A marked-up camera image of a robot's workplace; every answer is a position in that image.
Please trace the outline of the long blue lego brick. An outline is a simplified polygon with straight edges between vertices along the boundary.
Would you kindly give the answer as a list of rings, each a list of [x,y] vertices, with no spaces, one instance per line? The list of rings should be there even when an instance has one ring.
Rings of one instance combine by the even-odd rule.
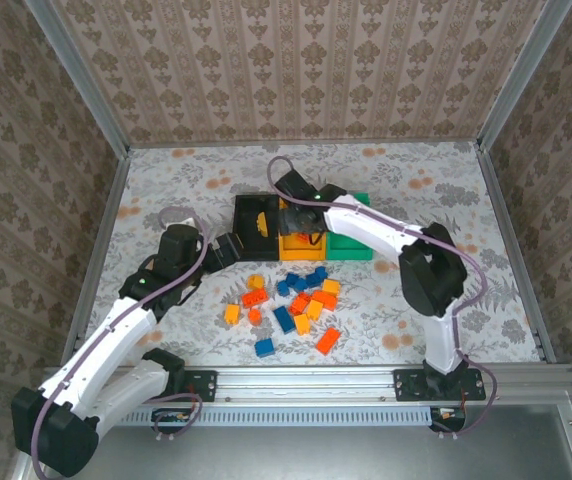
[[[273,314],[284,334],[288,334],[296,329],[293,317],[285,306],[274,309]]]

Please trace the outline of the black plastic bin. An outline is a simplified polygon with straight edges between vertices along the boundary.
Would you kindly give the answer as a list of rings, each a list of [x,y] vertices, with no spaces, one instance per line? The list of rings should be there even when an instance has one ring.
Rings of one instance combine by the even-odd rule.
[[[272,194],[245,194],[235,197],[233,228],[242,243],[242,261],[277,261],[279,200]],[[263,238],[256,227],[259,212],[266,214],[269,236]]]

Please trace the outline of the yellow plastic bin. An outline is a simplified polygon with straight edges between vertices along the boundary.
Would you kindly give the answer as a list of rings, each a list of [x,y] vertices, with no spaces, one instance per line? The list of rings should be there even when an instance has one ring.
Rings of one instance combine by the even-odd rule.
[[[283,200],[279,201],[279,209],[293,206],[287,205]],[[303,211],[298,210],[299,220],[304,227]],[[326,258],[326,234],[320,243],[311,246],[308,241],[308,234],[298,233],[292,235],[281,235],[279,233],[279,213],[278,213],[278,248],[282,261],[322,261]]]

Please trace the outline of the green plastic bin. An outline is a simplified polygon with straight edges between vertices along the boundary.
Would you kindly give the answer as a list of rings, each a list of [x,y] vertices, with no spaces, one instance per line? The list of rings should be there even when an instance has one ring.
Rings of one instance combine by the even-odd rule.
[[[333,261],[370,261],[373,250],[345,235],[326,234],[326,259]]]

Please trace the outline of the floral patterned table cover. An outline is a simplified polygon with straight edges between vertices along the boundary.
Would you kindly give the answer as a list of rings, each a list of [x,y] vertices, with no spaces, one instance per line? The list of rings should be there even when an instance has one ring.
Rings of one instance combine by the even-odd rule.
[[[142,149],[131,155],[108,252],[89,320],[98,326],[126,277],[153,254],[165,222],[193,210],[214,234],[232,228],[235,197],[266,192],[271,179],[295,168],[316,187],[332,183],[365,193],[371,206],[398,220],[444,225],[456,246],[474,258],[489,284],[479,302],[458,316],[462,350],[483,364],[536,362],[539,354],[506,254],[477,155],[468,142],[308,144]],[[324,311],[308,335],[284,334],[273,310],[287,306],[276,284],[289,272],[305,275],[310,262],[240,262],[204,279],[183,306],[171,309],[127,357],[136,363],[159,347],[192,366],[256,366],[257,341],[271,338],[269,365],[419,363],[425,354],[424,320],[405,302],[398,264],[329,261],[340,282],[337,307]],[[269,300],[255,306],[253,326],[241,296],[250,275],[262,275]],[[241,307],[237,325],[224,319],[228,304]],[[328,355],[315,345],[334,327],[341,332]]]

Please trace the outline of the grey metal sheet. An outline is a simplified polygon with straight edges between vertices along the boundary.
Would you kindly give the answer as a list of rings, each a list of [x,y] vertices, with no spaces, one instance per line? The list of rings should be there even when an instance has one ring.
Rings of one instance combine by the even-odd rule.
[[[572,480],[572,417],[495,407],[452,438],[427,427],[118,428],[71,480]]]

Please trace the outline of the aluminium side rail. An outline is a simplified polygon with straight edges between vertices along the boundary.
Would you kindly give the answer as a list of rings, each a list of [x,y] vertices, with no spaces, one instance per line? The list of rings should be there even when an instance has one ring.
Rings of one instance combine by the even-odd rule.
[[[61,364],[65,364],[74,355],[75,346],[78,341],[83,338],[85,329],[90,320],[129,168],[130,151],[127,150],[126,154],[117,164],[115,177],[98,228],[84,282],[72,316],[70,330],[60,361]]]
[[[491,157],[477,143],[473,143],[473,146],[475,147],[480,170],[495,212],[515,283],[520,293],[525,316],[529,321],[540,358],[546,363],[556,364],[558,360],[547,332],[546,323],[537,301]]]

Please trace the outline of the small wired connector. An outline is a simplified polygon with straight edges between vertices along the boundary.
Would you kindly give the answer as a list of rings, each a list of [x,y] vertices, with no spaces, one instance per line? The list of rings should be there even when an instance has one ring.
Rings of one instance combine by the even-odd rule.
[[[153,422],[186,423],[193,414],[192,408],[160,408],[152,411]]]
[[[445,424],[447,421],[464,421],[466,410],[464,407],[432,407],[431,417],[434,422]]]

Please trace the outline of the long aluminium base rail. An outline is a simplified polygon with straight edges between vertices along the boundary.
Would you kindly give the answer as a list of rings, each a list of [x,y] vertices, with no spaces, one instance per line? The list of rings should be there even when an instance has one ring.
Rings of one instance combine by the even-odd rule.
[[[113,371],[92,367],[71,379],[63,371],[48,379],[45,396],[55,396],[58,404],[69,404],[83,413],[98,406],[114,407],[120,402],[133,409],[151,396],[168,394],[182,385],[186,370],[218,372],[215,404],[235,405],[371,405],[378,402],[417,405],[449,404],[458,401],[399,402],[395,396],[393,372],[420,369],[414,365],[317,366],[317,367],[185,367],[172,374],[161,365],[146,360],[132,368]],[[481,371],[486,399],[467,401],[482,404],[495,399],[501,405],[557,404],[572,401],[572,369],[552,364],[495,364]]]

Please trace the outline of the aluminium frame post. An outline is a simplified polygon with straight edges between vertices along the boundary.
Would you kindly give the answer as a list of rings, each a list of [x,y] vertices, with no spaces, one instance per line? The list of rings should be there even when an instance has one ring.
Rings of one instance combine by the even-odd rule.
[[[572,0],[546,0],[477,135],[482,152],[488,152],[497,140],[571,7]]]
[[[105,95],[94,79],[89,62],[68,32],[51,0],[25,0],[40,29],[67,71],[85,105],[118,160],[128,156],[130,141],[112,113]]]

